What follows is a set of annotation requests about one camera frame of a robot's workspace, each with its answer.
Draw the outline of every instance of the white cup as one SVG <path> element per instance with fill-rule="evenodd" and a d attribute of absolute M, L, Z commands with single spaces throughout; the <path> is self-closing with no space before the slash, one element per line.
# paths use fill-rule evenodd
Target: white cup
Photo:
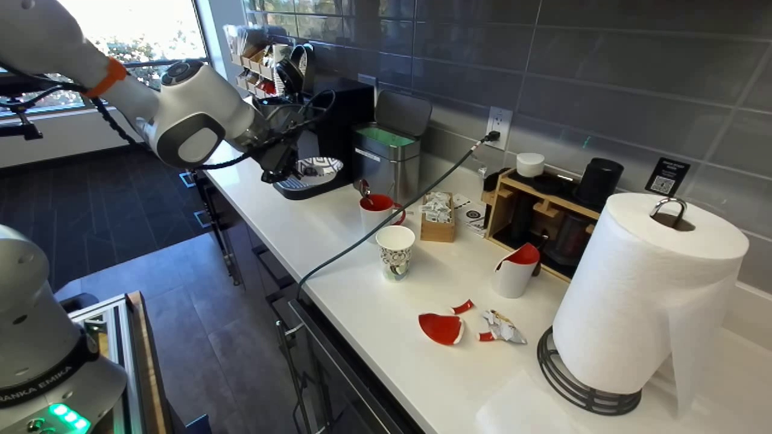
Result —
<path fill-rule="evenodd" d="M 386 277 L 399 280 L 407 271 L 414 230 L 410 226 L 382 226 L 376 243 L 380 246 Z"/>
<path fill-rule="evenodd" d="M 534 177 L 545 170 L 545 157 L 534 152 L 521 152 L 513 157 L 513 169 L 524 177 Z"/>
<path fill-rule="evenodd" d="M 524 297 L 537 261 L 539 253 L 532 243 L 521 246 L 496 264 L 496 271 L 492 274 L 492 290 L 507 298 Z"/>
<path fill-rule="evenodd" d="M 370 229 L 376 229 L 382 220 L 392 217 L 391 224 L 402 224 L 405 221 L 405 210 L 394 212 L 398 204 L 380 192 L 369 192 L 360 198 L 360 224 L 362 224 L 362 235 L 367 235 Z"/>

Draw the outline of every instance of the kitchen counter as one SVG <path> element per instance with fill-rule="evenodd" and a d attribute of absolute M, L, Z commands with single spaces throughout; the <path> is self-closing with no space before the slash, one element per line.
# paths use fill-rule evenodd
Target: kitchen counter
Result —
<path fill-rule="evenodd" d="M 223 145 L 212 161 L 232 154 Z M 255 161 L 206 175 L 297 280 L 360 235 L 360 192 L 350 185 L 284 200 L 259 183 Z M 457 169 L 442 189 L 475 202 L 480 177 Z M 416 217 L 416 206 L 407 210 L 414 230 Z M 539 373 L 534 341 L 554 317 L 565 282 L 543 271 L 524 298 L 502 298 L 489 277 L 507 253 L 484 241 L 483 229 L 460 221 L 452 243 L 419 241 L 399 282 L 386 280 L 376 246 L 362 243 L 315 271 L 304 291 L 425 431 L 770 431 L 772 352 L 731 331 L 719 332 L 706 381 L 682 414 L 668 373 L 653 375 L 641 405 L 624 417 L 590 414 L 562 400 Z M 450 314 L 464 298 L 475 309 L 462 314 L 464 334 L 456 347 L 422 334 L 419 314 Z M 508 315 L 527 345 L 477 341 L 486 331 L 483 309 Z"/>

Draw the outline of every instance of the paper towel roll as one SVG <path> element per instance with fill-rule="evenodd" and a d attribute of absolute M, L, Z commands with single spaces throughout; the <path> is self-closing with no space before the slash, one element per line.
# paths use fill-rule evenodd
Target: paper towel roll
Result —
<path fill-rule="evenodd" d="M 566 368 L 607 393 L 641 391 L 672 357 L 678 408 L 684 409 L 747 239 L 695 204 L 682 215 L 695 229 L 674 230 L 650 220 L 657 202 L 645 192 L 607 198 L 553 332 Z"/>

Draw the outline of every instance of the green light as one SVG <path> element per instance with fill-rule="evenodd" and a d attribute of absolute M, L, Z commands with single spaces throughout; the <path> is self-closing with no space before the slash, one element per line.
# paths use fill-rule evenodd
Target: green light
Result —
<path fill-rule="evenodd" d="M 87 434 L 91 428 L 87 417 L 63 403 L 47 405 L 47 414 L 63 434 Z"/>
<path fill-rule="evenodd" d="M 52 408 L 52 414 L 65 414 L 66 411 L 66 405 L 51 405 Z"/>

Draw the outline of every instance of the red object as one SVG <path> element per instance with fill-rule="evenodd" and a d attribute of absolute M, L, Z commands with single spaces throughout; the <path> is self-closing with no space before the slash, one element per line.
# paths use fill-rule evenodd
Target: red object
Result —
<path fill-rule="evenodd" d="M 495 341 L 496 337 L 492 332 L 480 332 L 480 341 Z"/>
<path fill-rule="evenodd" d="M 369 195 L 360 198 L 360 206 L 369 210 L 369 212 L 382 212 L 382 210 L 399 206 L 399 204 L 392 202 L 392 198 L 387 198 L 387 195 L 369 192 Z"/>
<path fill-rule="evenodd" d="M 475 303 L 467 298 L 467 300 L 452 306 L 452 314 L 460 315 L 460 314 L 464 314 L 464 311 L 469 311 L 469 309 L 475 309 Z"/>
<path fill-rule="evenodd" d="M 275 94 L 275 85 L 268 81 L 268 80 L 263 80 L 258 86 L 259 86 L 263 94 Z"/>
<path fill-rule="evenodd" d="M 460 337 L 457 315 L 419 314 L 416 323 L 439 345 L 456 345 Z"/>
<path fill-rule="evenodd" d="M 123 63 L 117 63 L 116 58 L 105 60 L 105 75 L 87 92 L 81 92 L 89 99 L 101 95 L 104 92 L 107 92 L 116 81 L 125 80 L 128 70 Z"/>
<path fill-rule="evenodd" d="M 539 253 L 532 243 L 524 243 L 521 247 L 516 247 L 516 253 L 507 255 L 503 261 L 518 263 L 518 264 L 530 264 L 530 263 L 539 261 Z"/>

